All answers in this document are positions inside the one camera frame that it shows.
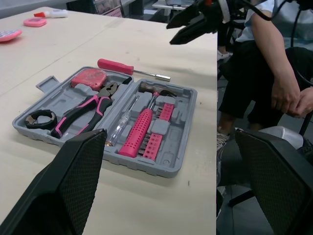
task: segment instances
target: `hammer head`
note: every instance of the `hammer head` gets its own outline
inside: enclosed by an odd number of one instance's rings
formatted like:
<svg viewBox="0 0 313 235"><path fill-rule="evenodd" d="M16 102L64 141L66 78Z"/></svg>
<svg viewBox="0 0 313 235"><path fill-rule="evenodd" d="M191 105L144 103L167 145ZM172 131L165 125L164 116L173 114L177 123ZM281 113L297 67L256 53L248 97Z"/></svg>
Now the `hammer head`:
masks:
<svg viewBox="0 0 313 235"><path fill-rule="evenodd" d="M172 92L170 89L167 87L161 86L161 85L149 85L146 82L142 82L139 86L139 92L151 92L151 93L159 93L160 95L163 96L173 96L176 97L177 95Z"/></svg>

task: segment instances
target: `white bottle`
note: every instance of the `white bottle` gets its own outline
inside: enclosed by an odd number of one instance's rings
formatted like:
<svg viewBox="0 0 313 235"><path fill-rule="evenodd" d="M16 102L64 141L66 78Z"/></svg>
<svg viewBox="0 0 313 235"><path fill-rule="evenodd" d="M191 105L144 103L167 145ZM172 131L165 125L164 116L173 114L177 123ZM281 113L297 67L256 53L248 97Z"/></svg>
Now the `white bottle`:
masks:
<svg viewBox="0 0 313 235"><path fill-rule="evenodd" d="M34 16L45 17L45 18L64 18L64 17L68 17L68 11L53 9L51 11L35 13Z"/></svg>

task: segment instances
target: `red screwdriver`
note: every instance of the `red screwdriver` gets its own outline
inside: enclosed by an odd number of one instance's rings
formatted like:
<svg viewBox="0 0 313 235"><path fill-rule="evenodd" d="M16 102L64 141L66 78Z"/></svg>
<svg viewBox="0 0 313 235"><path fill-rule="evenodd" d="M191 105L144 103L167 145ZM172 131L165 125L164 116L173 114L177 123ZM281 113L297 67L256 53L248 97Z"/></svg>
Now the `red screwdriver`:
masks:
<svg viewBox="0 0 313 235"><path fill-rule="evenodd" d="M162 81L166 81L166 82L171 81L171 77L160 75L160 74L152 74L152 73L148 73L148 72L137 71L137 70L134 70L133 66L124 65L122 63L118 63L118 62L111 61L111 60L99 59L98 60L98 67L101 69L105 69L105 70L123 72L123 73L129 74L129 75L132 75L134 72L137 72L137 73L141 73L144 75L152 76L158 80L162 80Z"/></svg>

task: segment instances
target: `pliers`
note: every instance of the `pliers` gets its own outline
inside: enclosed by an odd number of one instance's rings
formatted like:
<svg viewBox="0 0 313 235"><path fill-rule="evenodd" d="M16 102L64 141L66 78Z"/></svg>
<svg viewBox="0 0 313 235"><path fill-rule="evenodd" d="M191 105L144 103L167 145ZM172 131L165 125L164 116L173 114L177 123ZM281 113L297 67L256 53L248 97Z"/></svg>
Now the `pliers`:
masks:
<svg viewBox="0 0 313 235"><path fill-rule="evenodd" d="M86 112L96 108L91 121L77 134L92 131L96 124L102 119L104 112L112 105L111 96L117 90L117 83L112 82L102 88L98 94L87 96L86 99L75 108L67 112L57 126L51 131L51 136L61 138L71 124Z"/></svg>

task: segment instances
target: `tool kit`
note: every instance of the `tool kit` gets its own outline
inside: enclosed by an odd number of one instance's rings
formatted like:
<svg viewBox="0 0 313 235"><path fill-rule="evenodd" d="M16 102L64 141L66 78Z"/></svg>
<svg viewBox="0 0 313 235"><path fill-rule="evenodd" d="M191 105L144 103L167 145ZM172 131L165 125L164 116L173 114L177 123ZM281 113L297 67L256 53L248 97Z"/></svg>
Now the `tool kit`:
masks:
<svg viewBox="0 0 313 235"><path fill-rule="evenodd" d="M22 135L62 146L72 137L106 129L103 159L151 175L175 177L181 168L197 92L125 73L84 67L60 83L36 86L44 96L19 115Z"/></svg>

